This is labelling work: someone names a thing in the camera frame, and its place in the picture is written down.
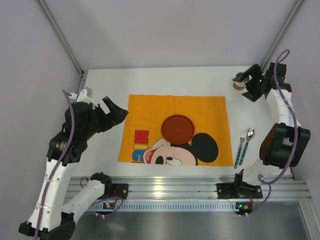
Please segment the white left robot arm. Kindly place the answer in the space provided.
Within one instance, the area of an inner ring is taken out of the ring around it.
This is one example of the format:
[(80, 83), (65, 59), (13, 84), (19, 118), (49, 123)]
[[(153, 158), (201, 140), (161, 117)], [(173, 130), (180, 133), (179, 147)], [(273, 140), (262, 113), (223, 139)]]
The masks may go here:
[(70, 180), (89, 139), (121, 124), (129, 112), (106, 96), (102, 101), (109, 112), (105, 113), (87, 87), (80, 93), (64, 90), (63, 95), (68, 104), (65, 122), (49, 142), (45, 175), (34, 210), (18, 228), (20, 234), (36, 240), (69, 240), (79, 219), (92, 205), (113, 201), (116, 212), (124, 203), (112, 178), (103, 172), (94, 173), (81, 191), (65, 203)]

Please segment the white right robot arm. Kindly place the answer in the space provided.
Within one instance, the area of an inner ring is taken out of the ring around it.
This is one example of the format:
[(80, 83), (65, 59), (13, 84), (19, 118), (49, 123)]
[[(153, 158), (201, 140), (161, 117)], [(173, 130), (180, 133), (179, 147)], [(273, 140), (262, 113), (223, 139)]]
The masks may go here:
[(246, 183), (273, 184), (289, 168), (294, 168), (311, 138), (311, 132), (298, 122), (293, 104), (292, 88), (285, 83), (287, 66), (272, 62), (266, 72), (258, 64), (239, 72), (233, 81), (237, 90), (251, 102), (264, 97), (274, 125), (262, 141), (258, 160), (242, 169), (238, 176)]

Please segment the metal cup brown base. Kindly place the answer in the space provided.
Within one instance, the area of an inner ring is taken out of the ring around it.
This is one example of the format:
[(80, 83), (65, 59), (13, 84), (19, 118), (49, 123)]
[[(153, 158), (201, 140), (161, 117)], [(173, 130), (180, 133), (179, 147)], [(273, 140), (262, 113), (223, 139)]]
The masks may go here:
[(236, 74), (235, 78), (232, 80), (233, 81), (232, 86), (238, 91), (242, 91), (246, 87), (246, 83), (250, 80), (250, 77), (247, 76), (244, 80), (239, 81), (239, 79), (242, 75), (243, 75), (243, 73), (239, 72)]

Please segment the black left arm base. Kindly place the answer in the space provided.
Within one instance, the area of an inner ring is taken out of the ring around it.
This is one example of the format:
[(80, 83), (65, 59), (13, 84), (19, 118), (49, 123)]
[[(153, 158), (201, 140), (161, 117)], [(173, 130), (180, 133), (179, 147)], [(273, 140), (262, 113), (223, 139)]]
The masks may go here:
[(112, 183), (107, 185), (104, 189), (104, 194), (99, 197), (99, 200), (108, 199), (111, 197), (120, 197), (127, 199), (129, 193), (129, 185), (127, 183)]

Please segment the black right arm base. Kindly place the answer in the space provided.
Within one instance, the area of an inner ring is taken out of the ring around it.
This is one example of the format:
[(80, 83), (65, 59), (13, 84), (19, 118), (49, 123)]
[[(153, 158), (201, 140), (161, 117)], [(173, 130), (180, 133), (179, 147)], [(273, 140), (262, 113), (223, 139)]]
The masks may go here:
[(243, 175), (236, 173), (233, 182), (216, 184), (218, 199), (262, 199), (263, 193), (259, 185), (251, 185), (243, 181)]

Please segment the red round plate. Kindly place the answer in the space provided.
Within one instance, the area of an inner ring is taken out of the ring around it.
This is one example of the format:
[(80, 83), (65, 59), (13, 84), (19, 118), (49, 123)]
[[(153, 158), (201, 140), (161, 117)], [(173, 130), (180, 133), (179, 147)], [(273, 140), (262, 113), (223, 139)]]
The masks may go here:
[(161, 133), (169, 143), (182, 145), (192, 139), (195, 133), (195, 126), (188, 117), (175, 114), (163, 121)]

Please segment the fork with teal handle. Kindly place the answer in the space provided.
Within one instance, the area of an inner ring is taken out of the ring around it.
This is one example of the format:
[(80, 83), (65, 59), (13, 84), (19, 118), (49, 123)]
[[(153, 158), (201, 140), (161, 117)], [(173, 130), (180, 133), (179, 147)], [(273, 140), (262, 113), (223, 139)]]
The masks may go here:
[(236, 169), (238, 167), (241, 153), (242, 153), (243, 144), (247, 138), (247, 134), (248, 134), (248, 131), (246, 130), (246, 131), (243, 131), (240, 135), (238, 151), (237, 151), (236, 159), (235, 159), (234, 166), (233, 166), (234, 169)]

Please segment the orange cartoon mouse towel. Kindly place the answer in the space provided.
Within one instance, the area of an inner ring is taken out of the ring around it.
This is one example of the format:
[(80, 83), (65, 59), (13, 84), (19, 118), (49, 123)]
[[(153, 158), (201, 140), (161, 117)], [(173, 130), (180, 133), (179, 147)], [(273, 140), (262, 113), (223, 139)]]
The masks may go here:
[[(231, 134), (223, 96), (137, 95), (128, 98), (118, 161), (148, 165), (231, 167)], [(188, 117), (195, 132), (185, 144), (164, 139), (172, 115)]]

